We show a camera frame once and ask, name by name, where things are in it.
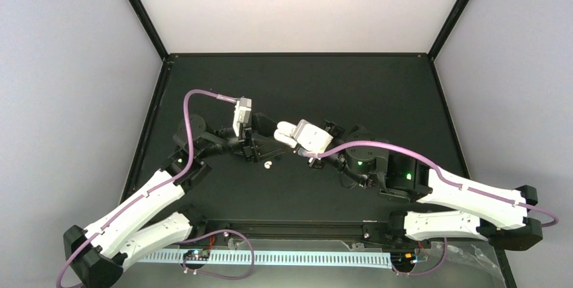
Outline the white earbud charging case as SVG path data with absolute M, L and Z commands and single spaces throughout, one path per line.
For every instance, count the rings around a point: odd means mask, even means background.
M 279 122 L 276 125 L 276 130 L 274 131 L 274 139 L 289 146 L 290 148 L 296 148 L 297 141 L 293 138 L 296 127 L 296 125 L 291 124 L 290 122 Z

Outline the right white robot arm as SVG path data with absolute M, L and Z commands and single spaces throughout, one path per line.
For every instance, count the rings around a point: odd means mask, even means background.
M 392 212 L 384 234 L 395 247 L 408 241 L 455 238 L 524 251 L 543 239 L 541 221 L 528 215 L 537 204 L 537 191 L 531 186 L 500 189 L 480 184 L 411 150 L 377 141 L 369 133 L 335 141 L 327 130 L 300 121 L 293 138 L 300 155 L 331 162 L 342 173 L 355 176 L 361 187 L 377 185 L 380 194 L 390 199 L 448 209 Z

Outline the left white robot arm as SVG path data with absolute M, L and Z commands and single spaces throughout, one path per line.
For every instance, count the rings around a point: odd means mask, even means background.
M 106 216 L 64 233 L 66 262 L 80 287 L 112 287 L 134 263 L 159 249 L 203 240 L 205 216 L 192 205 L 175 203 L 210 172 L 207 157 L 229 153 L 260 162 L 284 153 L 274 138 L 277 128 L 259 112 L 236 115 L 230 128 L 218 130 L 196 114 L 183 119 L 173 136 L 175 152 L 140 189 Z

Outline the black front mounting rail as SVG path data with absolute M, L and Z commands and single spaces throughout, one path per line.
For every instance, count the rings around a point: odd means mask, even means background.
M 416 242 L 434 239 L 475 239 L 488 241 L 495 227 L 459 212 L 417 214 L 397 213 L 383 222 L 262 222 L 215 221 L 201 215 L 175 212 L 149 226 L 130 220 L 114 221 L 108 227 L 96 226 L 86 232 L 92 246 L 107 257 L 120 253 L 124 246 L 141 243 L 161 248 L 191 239 L 203 240 L 206 234 L 231 233 L 254 239 L 302 239 L 362 241 L 391 251 L 407 251 Z

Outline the left black frame post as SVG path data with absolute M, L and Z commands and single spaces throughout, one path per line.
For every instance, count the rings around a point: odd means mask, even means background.
M 136 17 L 138 18 L 141 26 L 143 27 L 144 31 L 146 32 L 151 44 L 155 48 L 158 56 L 161 60 L 165 60 L 168 56 L 168 50 L 166 49 L 163 41 L 160 38 L 160 35 L 154 26 L 145 6 L 141 0 L 128 0 L 129 4 L 131 5 Z

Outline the black frame post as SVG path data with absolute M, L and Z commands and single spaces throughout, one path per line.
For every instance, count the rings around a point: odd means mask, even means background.
M 145 6 L 141 0 L 128 0 L 129 4 L 131 5 L 136 17 L 138 18 L 141 26 L 143 27 L 144 31 L 146 32 L 151 44 L 155 48 L 158 56 L 161 60 L 165 60 L 168 56 L 168 50 L 166 49 L 163 41 L 160 38 L 160 35 L 154 26 Z
M 469 4 L 470 0 L 455 0 L 453 7 L 448 13 L 446 20 L 444 21 L 439 33 L 434 40 L 430 50 L 428 51 L 428 57 L 431 61 L 434 61 L 439 55 L 441 49 L 449 38 L 450 34 L 453 32 L 455 25 L 461 18 L 465 8 Z

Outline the right black frame post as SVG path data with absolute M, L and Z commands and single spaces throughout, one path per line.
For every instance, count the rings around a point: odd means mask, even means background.
M 434 61 L 439 55 L 441 49 L 449 38 L 450 34 L 453 32 L 455 25 L 461 18 L 465 8 L 469 4 L 470 0 L 455 0 L 453 7 L 448 13 L 446 20 L 444 21 L 439 33 L 434 40 L 430 50 L 428 51 L 428 57 L 431 61 Z

